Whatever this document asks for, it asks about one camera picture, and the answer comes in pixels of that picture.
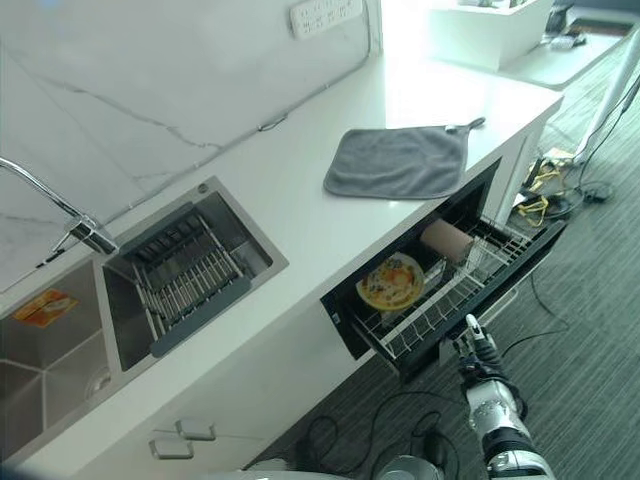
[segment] dishwasher drawer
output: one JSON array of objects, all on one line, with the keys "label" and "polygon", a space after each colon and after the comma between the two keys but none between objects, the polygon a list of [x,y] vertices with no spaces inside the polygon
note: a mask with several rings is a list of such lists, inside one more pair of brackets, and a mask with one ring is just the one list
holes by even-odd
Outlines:
[{"label": "dishwasher drawer", "polygon": [[[566,226],[558,221],[528,238],[482,218],[477,213],[481,208],[480,197],[463,192],[322,299],[354,357],[372,348],[403,381],[410,380],[437,360],[440,340],[455,338],[464,331],[467,314],[482,315],[528,275],[550,252]],[[436,219],[447,221],[473,238],[464,262],[453,263],[420,241],[425,226]],[[420,264],[425,286],[421,297],[410,307],[382,312],[360,298],[356,284],[395,252],[409,255]]]}]

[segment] power outlet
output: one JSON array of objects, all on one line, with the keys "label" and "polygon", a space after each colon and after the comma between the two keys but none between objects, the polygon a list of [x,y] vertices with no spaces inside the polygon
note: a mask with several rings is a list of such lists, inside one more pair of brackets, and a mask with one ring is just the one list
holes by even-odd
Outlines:
[{"label": "power outlet", "polygon": [[362,15],[363,0],[309,0],[291,8],[296,38],[304,40]]}]

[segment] faucet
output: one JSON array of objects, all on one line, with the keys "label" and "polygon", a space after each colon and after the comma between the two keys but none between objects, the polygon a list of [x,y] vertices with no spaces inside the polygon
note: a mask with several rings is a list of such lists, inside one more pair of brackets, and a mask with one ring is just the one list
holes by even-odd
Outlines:
[{"label": "faucet", "polygon": [[65,226],[65,235],[52,249],[54,252],[60,251],[60,246],[67,240],[67,238],[69,238],[70,235],[73,235],[96,252],[103,253],[105,255],[113,253],[118,248],[115,241],[106,232],[100,231],[98,223],[93,218],[75,208],[64,198],[51,190],[35,175],[29,173],[17,163],[0,156],[0,170],[3,167],[14,175],[20,177],[66,213],[71,215],[71,221]]}]

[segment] stainless steel sink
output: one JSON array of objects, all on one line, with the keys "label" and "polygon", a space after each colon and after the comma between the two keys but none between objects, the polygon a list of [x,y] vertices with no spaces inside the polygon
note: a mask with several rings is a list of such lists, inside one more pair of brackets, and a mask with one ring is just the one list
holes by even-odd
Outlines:
[{"label": "stainless steel sink", "polygon": [[78,305],[46,328],[2,320],[2,459],[97,396],[109,369],[92,263],[50,288]]},{"label": "stainless steel sink", "polygon": [[48,285],[79,301],[46,328],[3,319],[2,460],[28,456],[287,262],[216,180]]}]

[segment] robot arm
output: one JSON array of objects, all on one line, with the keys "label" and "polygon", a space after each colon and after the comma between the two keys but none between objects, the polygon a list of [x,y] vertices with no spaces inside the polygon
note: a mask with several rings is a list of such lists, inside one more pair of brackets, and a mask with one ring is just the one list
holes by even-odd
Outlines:
[{"label": "robot arm", "polygon": [[480,441],[489,478],[555,480],[518,413],[517,388],[505,375],[493,340],[473,315],[467,316],[467,324],[472,342],[455,345],[469,423]]}]

